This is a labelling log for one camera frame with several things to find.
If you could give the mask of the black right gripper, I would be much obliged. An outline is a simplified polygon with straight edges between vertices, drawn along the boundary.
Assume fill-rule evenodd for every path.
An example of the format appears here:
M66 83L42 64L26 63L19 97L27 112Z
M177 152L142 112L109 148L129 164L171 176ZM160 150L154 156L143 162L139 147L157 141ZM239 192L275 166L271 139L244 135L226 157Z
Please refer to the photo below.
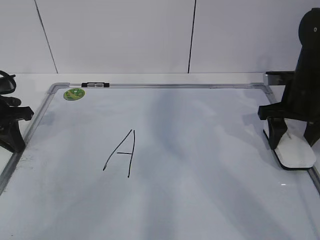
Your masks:
M267 119L269 146L277 148L288 130L285 119L293 119L307 122L303 136L312 147L320 139L320 68L295 70L284 86L281 101L258 108L259 118Z

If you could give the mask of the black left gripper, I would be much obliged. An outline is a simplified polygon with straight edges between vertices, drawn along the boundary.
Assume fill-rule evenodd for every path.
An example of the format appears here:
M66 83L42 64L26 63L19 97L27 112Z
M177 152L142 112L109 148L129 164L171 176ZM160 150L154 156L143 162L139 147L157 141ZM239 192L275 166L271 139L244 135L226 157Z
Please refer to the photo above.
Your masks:
M11 153L21 153L26 147L18 121L30 121L34 115L29 106L21 104L19 98L0 97L0 146Z

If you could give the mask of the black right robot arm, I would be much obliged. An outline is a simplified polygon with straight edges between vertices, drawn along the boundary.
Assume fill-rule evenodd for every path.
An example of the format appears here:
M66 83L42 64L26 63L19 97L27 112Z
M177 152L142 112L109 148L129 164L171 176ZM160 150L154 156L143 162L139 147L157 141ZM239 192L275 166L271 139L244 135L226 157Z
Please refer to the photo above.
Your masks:
M294 71L267 71L267 80L284 85L281 101L258 108L268 123L268 143L276 149L288 127L286 119L306 123L304 138L310 146L320 139L320 9L312 8L300 21L301 51Z

